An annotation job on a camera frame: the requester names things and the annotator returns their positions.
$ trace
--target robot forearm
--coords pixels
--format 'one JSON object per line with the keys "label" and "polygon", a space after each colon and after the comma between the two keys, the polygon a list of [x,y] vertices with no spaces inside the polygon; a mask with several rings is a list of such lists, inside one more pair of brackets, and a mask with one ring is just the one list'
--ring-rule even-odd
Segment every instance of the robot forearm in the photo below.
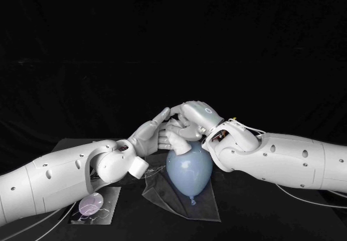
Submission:
{"label": "robot forearm", "polygon": [[[91,180],[90,165],[100,179]],[[147,167],[127,140],[104,140],[46,154],[0,176],[0,226],[66,207],[127,172],[141,178]]]}
{"label": "robot forearm", "polygon": [[259,180],[287,187],[347,192],[346,146],[274,133],[258,139],[233,122],[225,122],[215,133],[219,130],[231,134],[221,142],[212,141],[212,134],[203,147],[222,170],[245,171]]}

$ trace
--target dark background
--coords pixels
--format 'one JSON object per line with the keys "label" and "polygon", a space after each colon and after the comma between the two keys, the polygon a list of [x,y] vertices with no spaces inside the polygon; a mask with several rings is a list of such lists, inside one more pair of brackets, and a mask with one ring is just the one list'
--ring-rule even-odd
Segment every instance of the dark background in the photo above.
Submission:
{"label": "dark background", "polygon": [[189,100],[346,145],[346,1],[0,6],[0,172],[62,138],[127,138]]}

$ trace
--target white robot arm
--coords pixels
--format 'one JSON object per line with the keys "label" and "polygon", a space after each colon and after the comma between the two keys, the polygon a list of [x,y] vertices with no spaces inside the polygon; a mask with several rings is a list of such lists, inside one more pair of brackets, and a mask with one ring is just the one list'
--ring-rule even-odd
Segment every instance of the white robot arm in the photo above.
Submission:
{"label": "white robot arm", "polygon": [[[66,207],[120,181],[127,172],[140,179],[149,167],[141,157],[172,148],[159,138],[169,113],[167,107],[128,140],[104,140],[52,152],[2,175],[0,226]],[[91,179],[90,167],[100,178]]]}
{"label": "white robot arm", "polygon": [[[293,188],[347,192],[346,146],[293,135],[264,133],[255,136],[248,130],[252,128],[235,119],[223,122],[200,101],[176,106],[170,114],[176,113],[206,134],[203,148],[223,171],[241,170],[259,180]],[[185,129],[170,126],[167,129],[185,136]]]}

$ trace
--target light blue balloon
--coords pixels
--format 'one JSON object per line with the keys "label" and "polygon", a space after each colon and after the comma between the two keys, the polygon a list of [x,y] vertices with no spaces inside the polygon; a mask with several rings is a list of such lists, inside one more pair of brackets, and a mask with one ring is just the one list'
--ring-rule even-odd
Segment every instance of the light blue balloon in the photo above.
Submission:
{"label": "light blue balloon", "polygon": [[213,160],[210,153],[202,147],[202,143],[189,143],[192,150],[187,153],[176,155],[174,150],[169,151],[166,170],[176,188],[190,197],[192,205],[195,205],[195,196],[205,189],[212,177]]}

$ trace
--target inflated balloon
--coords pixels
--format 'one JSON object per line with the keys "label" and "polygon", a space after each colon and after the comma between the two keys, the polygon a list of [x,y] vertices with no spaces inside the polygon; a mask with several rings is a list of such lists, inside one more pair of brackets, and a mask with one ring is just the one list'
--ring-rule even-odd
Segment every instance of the inflated balloon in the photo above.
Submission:
{"label": "inflated balloon", "polygon": [[210,153],[202,147],[202,143],[189,143],[192,150],[187,153],[176,155],[174,150],[170,150],[166,169],[176,188],[190,197],[192,205],[195,205],[195,196],[205,189],[212,177],[213,160]]}
{"label": "inflated balloon", "polygon": [[87,196],[81,202],[79,202],[79,212],[84,216],[92,215],[104,204],[104,197],[100,193],[92,193],[90,196]]}

